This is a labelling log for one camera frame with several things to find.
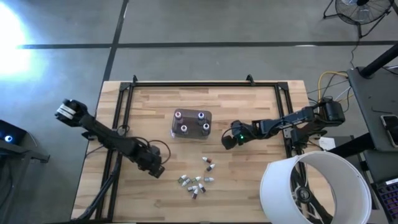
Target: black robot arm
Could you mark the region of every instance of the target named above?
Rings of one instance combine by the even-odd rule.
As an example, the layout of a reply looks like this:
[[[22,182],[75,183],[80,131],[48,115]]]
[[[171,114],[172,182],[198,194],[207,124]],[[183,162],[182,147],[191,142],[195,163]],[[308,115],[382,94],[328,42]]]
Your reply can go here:
[[[116,130],[109,129],[88,113],[87,106],[77,100],[64,100],[55,116],[71,127],[82,127],[87,132],[82,135],[91,140],[92,136],[107,149],[117,150],[130,161],[137,163],[138,169],[149,170],[149,175],[159,178],[164,171],[160,150],[138,138],[126,138]]]
[[[232,136],[222,136],[221,142],[226,149],[243,145],[254,139],[269,139],[279,131],[291,128],[290,136],[294,146],[303,146],[313,134],[326,134],[325,127],[339,126],[345,121],[341,105],[329,98],[322,99],[316,105],[306,106],[300,111],[288,114],[279,119],[263,119],[245,124],[239,120],[231,123]],[[307,123],[304,127],[296,125]]]

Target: fan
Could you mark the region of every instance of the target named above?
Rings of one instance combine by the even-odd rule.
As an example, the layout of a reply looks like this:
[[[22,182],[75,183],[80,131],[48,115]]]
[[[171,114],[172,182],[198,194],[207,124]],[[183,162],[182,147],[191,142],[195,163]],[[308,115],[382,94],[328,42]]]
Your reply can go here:
[[[326,15],[327,10],[335,1],[336,14]],[[379,22],[390,13],[390,8],[394,0],[331,0],[328,7],[323,12],[323,18],[338,16],[342,21],[356,25],[359,38],[366,37]],[[361,26],[377,21],[371,29],[362,34]]]

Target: concrete floor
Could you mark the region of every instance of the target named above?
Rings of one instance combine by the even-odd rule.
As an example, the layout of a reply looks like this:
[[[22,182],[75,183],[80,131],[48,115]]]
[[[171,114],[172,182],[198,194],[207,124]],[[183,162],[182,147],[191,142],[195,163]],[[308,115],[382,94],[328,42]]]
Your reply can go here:
[[[51,154],[48,164],[31,165],[12,223],[70,218],[87,141],[81,129],[65,126],[53,114],[64,98],[80,100],[95,112],[110,51],[14,46],[110,44],[122,2],[0,1],[0,94],[6,96],[0,119],[30,131],[39,145],[36,150]],[[354,26],[340,19],[322,20],[327,4],[328,0],[130,0],[119,42],[355,41]],[[397,14],[390,13],[363,41],[397,40],[397,22]],[[304,80],[311,91],[317,89],[322,72],[351,67],[353,47],[119,49],[110,80],[131,80],[133,75],[140,80],[242,80],[250,73],[256,80]],[[389,47],[359,46],[354,64],[367,65]],[[342,80],[336,77],[332,83]],[[336,97],[347,87],[348,82],[334,86],[326,95]],[[329,131],[330,136],[367,132],[354,98],[346,122]]]

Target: small bottle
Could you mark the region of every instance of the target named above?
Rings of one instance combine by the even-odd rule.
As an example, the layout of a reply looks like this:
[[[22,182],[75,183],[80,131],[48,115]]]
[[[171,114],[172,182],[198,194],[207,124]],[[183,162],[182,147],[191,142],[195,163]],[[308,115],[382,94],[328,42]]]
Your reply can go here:
[[[175,122],[177,122],[177,124],[182,124],[183,123],[181,112],[176,111],[175,114],[174,114],[174,117],[175,117]]]
[[[182,134],[188,134],[188,128],[186,125],[181,126],[181,132]]]
[[[205,162],[210,163],[211,164],[211,159],[207,158],[207,157],[202,157],[201,159],[203,159]]]
[[[202,184],[199,184],[199,188],[200,188],[200,191],[201,191],[202,193],[205,193],[205,192],[206,192],[206,189],[205,189],[205,187],[204,187]]]
[[[206,168],[206,170],[207,170],[208,172],[210,172],[215,166],[216,166],[216,164],[212,164],[212,165],[208,166],[208,167]]]
[[[202,112],[198,113],[198,124],[203,125],[205,122],[205,114]]]
[[[202,126],[201,133],[202,133],[204,136],[209,135],[209,130],[210,130],[210,125],[209,125],[208,123],[205,123],[205,124]]]
[[[191,179],[187,178],[181,185],[181,187],[185,187],[187,184],[191,182]]]
[[[192,187],[188,187],[188,191],[191,192],[192,190],[196,190],[198,186],[194,185]]]
[[[213,182],[214,178],[212,177],[205,177],[205,182]]]
[[[192,183],[198,182],[201,179],[201,177],[195,177],[191,181]]]
[[[182,175],[182,176],[178,179],[178,182],[179,182],[180,184],[182,184],[182,182],[185,181],[185,178],[187,178],[187,175]]]
[[[196,199],[197,196],[198,196],[198,189],[195,189],[195,191],[193,191],[193,194],[192,194],[192,199]]]

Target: wooden table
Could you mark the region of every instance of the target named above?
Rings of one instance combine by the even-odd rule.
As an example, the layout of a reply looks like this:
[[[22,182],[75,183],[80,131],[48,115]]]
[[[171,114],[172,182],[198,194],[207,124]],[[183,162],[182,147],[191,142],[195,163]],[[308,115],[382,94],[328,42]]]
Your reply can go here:
[[[294,110],[308,105],[304,82],[288,83]],[[108,127],[113,122],[119,84],[105,82],[101,91],[97,119]],[[213,122],[209,138],[205,141],[172,138],[170,128],[176,108],[211,111]],[[267,164],[285,159],[282,135],[251,141],[229,151],[221,145],[221,135],[236,119],[249,123],[254,119],[278,117],[275,92],[270,87],[135,87],[129,136],[165,141],[172,155],[159,179],[123,159],[113,221],[267,222],[259,200],[259,186]],[[98,146],[98,142],[90,142],[88,151]],[[167,157],[164,146],[158,146],[161,156]],[[205,172],[208,164],[202,161],[203,156],[212,158],[216,164],[211,172]],[[82,214],[98,193],[105,158],[106,149],[86,158],[72,218]],[[312,190],[333,214],[334,203],[327,182],[311,167],[307,172]],[[192,200],[192,193],[177,182],[183,174],[191,178],[213,177],[215,181],[203,184],[206,193],[199,193],[197,199]],[[109,197],[104,213],[108,210],[108,200]]]

